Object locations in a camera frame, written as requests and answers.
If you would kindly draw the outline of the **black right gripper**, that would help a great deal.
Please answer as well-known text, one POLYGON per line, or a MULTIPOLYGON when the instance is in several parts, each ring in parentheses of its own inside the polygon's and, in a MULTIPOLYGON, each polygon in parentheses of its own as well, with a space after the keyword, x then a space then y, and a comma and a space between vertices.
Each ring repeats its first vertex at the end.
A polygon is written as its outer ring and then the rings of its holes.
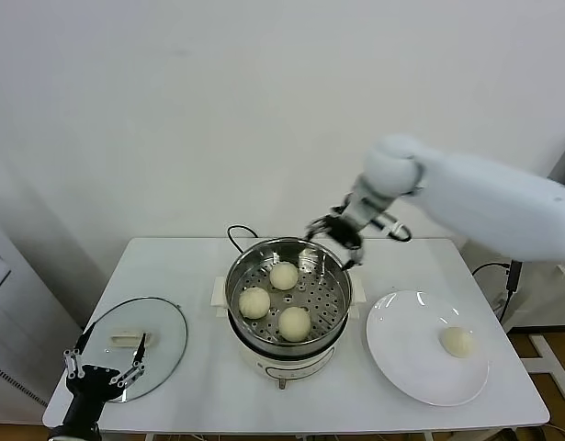
POLYGON ((358 230, 346 220, 332 215, 313 220, 306 227, 304 239, 312 240, 320 234, 326 234, 336 243, 347 247, 348 259, 342 266, 343 271, 362 265, 364 248, 361 244, 361 237, 358 230))

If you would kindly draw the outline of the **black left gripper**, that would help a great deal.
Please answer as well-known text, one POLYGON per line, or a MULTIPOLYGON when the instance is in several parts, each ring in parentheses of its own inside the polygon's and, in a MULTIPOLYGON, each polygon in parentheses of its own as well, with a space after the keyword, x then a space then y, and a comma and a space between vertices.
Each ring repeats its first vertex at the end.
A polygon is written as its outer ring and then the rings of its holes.
POLYGON ((72 349, 63 351, 66 388, 73 395, 62 423, 72 426, 94 426, 108 401, 118 398, 144 372, 143 358, 147 333, 143 333, 131 368, 121 373, 109 367, 83 365, 82 353, 94 330, 91 324, 77 339, 72 349))

